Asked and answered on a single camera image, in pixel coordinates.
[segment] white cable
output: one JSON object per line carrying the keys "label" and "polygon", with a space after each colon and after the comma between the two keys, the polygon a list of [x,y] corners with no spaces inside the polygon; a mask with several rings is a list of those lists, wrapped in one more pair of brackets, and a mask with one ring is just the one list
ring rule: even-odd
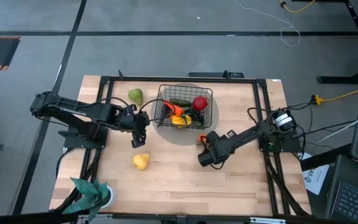
{"label": "white cable", "polygon": [[[281,40],[282,42],[284,42],[284,44],[285,44],[287,47],[295,47],[296,45],[298,45],[298,44],[301,43],[301,33],[299,33],[299,31],[297,31],[297,30],[295,29],[295,27],[294,27],[291,23],[285,22],[285,21],[282,20],[282,19],[279,19],[279,18],[277,18],[277,17],[275,17],[275,16],[272,16],[272,15],[267,14],[267,13],[264,13],[264,12],[260,12],[260,11],[258,11],[258,10],[256,10],[256,9],[249,8],[249,7],[244,7],[244,6],[242,6],[240,3],[238,3],[236,0],[233,0],[233,1],[234,1],[237,5],[239,5],[242,9],[249,9],[249,10],[258,12],[258,13],[260,13],[260,14],[262,14],[262,15],[270,16],[270,17],[272,17],[272,18],[274,18],[274,19],[277,19],[277,20],[279,20],[279,21],[281,21],[281,22],[283,22],[283,23],[285,23],[285,24],[290,25],[289,27],[282,27],[282,28],[280,29],[280,40]],[[283,40],[283,30],[284,30],[284,29],[293,29],[293,30],[295,30],[295,32],[298,33],[298,43],[297,43],[297,44],[288,45],[287,42],[286,42],[285,40]]]}
{"label": "white cable", "polygon": [[330,134],[329,136],[327,136],[327,137],[323,138],[322,140],[318,141],[316,144],[319,144],[320,142],[324,141],[325,139],[330,138],[331,136],[333,136],[333,135],[335,135],[335,134],[337,134],[337,133],[340,133],[341,131],[343,131],[343,130],[345,130],[345,129],[349,128],[350,126],[355,125],[355,124],[357,124],[357,123],[358,123],[358,120],[355,121],[355,122],[353,122],[353,123],[351,123],[351,124],[349,124],[349,125],[346,126],[345,128],[342,128],[342,129],[340,129],[340,130],[338,130],[338,131],[336,131],[336,132]]}

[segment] wooden table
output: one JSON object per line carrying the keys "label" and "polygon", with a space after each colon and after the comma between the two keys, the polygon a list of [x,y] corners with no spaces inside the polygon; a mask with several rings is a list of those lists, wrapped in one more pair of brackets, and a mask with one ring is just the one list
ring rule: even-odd
{"label": "wooden table", "polygon": [[[96,100],[100,76],[84,76],[79,101]],[[155,99],[161,84],[175,82],[115,81],[112,95],[127,102],[127,93],[134,88],[144,92],[144,102]],[[197,83],[213,90],[219,107],[219,121],[215,129],[219,135],[230,129],[240,133],[254,125],[246,108],[255,107],[252,85],[244,83]],[[280,80],[267,80],[272,109],[286,106]],[[122,105],[119,101],[111,103]],[[150,115],[152,105],[145,107]],[[201,167],[197,155],[201,146],[178,146],[161,138],[155,128],[147,127],[146,145],[131,147],[132,135],[109,130],[106,147],[102,150],[98,170],[100,182],[107,182],[117,190],[117,201],[101,212],[151,213],[187,215],[272,215],[263,154],[257,141],[237,149],[223,169]],[[150,152],[147,170],[132,166],[132,157]],[[50,208],[59,206],[73,190],[70,177],[79,177],[84,150],[74,150],[61,163]],[[310,205],[299,161],[290,153],[282,153],[285,183],[296,201],[310,213]],[[279,189],[275,188],[279,212],[283,213]]]}

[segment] wire basket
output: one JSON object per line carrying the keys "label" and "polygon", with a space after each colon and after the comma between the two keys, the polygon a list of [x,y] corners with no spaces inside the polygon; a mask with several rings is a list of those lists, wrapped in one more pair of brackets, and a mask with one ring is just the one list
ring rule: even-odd
{"label": "wire basket", "polygon": [[[200,126],[197,126],[192,122],[190,125],[180,125],[173,124],[170,118],[165,118],[161,126],[167,127],[178,127],[181,128],[190,128],[190,129],[206,129],[212,125],[212,89],[210,88],[201,88],[195,86],[180,86],[180,85],[160,85],[158,89],[157,99],[167,100],[170,99],[179,99],[179,100],[187,100],[193,102],[193,100],[197,96],[203,96],[207,99],[208,105],[207,107],[200,111],[200,114],[204,117],[204,123]],[[155,107],[154,118],[162,118],[164,117],[165,103],[163,101],[157,101],[157,105]]]}

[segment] keyboard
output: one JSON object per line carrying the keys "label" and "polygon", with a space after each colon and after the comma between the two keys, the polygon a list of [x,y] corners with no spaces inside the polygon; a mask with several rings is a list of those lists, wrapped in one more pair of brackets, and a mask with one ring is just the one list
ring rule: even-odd
{"label": "keyboard", "polygon": [[333,212],[339,212],[350,220],[358,221],[358,187],[341,182]]}

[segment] yellow bell pepper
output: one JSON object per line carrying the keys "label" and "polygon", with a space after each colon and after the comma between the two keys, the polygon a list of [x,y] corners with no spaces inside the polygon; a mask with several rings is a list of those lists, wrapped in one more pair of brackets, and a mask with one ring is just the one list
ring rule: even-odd
{"label": "yellow bell pepper", "polygon": [[183,126],[191,125],[191,118],[184,114],[181,116],[174,115],[172,117],[172,124],[177,124],[178,128],[183,128]]}

